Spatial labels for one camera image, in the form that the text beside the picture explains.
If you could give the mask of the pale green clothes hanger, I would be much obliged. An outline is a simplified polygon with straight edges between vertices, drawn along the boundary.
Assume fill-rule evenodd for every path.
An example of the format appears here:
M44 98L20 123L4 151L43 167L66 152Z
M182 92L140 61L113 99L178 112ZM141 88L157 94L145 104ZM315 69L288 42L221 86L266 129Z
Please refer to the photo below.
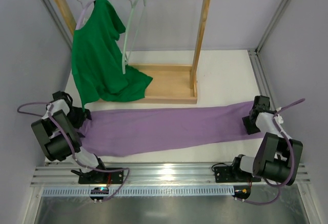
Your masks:
M134 38L133 38L133 41L132 41L132 45L131 45L129 54L127 55L128 36L129 36L130 28L131 28L131 23L132 23L132 20L133 20L133 17L134 17L135 9L136 9L136 6L137 6L139 0L134 0L134 1L128 0L128 1L130 2L131 10L130 10L129 18L128 18L128 23L126 25L124 45L123 45L123 49L122 49L121 67L122 67L122 73L123 74L126 73L126 65L129 63L131 52L134 48L136 38L138 36L139 28L140 28L140 25L141 25L141 21L144 17L144 12L145 12L145 9L147 7L147 0L142 0L143 9L142 9L141 16L140 16L140 19L139 19L139 22L138 22L138 26L137 26L136 31L135 31L135 35L134 35Z

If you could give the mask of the purple trousers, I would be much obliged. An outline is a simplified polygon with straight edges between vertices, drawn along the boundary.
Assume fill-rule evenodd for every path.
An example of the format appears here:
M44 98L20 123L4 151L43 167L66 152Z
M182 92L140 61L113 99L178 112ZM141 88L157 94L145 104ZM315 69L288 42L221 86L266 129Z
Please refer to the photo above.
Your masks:
M258 139L264 134L247 134L242 121L252 105L93 111L79 131L88 152L114 157Z

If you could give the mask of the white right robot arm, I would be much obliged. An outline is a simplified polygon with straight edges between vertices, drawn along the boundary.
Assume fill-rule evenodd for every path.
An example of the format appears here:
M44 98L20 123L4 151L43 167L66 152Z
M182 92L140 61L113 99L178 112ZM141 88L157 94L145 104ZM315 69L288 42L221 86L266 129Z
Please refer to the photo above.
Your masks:
M269 97L255 96L249 115L242 121L248 135L261 132L264 137L255 157L240 154L234 158L231 172L237 179L261 178L277 188L294 183L303 144L284 130L281 112L304 101L302 98L283 108L271 110Z

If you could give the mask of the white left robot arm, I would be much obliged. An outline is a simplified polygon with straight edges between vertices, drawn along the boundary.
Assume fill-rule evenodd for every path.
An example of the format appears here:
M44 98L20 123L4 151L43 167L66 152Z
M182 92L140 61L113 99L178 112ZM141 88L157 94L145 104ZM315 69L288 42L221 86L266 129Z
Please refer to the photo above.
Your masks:
M85 137L78 130L85 121L91 121L88 109L73 106L72 97L63 91L52 94L46 104L46 114L32 123L31 128L46 158L50 161L69 160L79 166L71 172L79 176L80 184L102 184L108 173L99 157L82 147Z

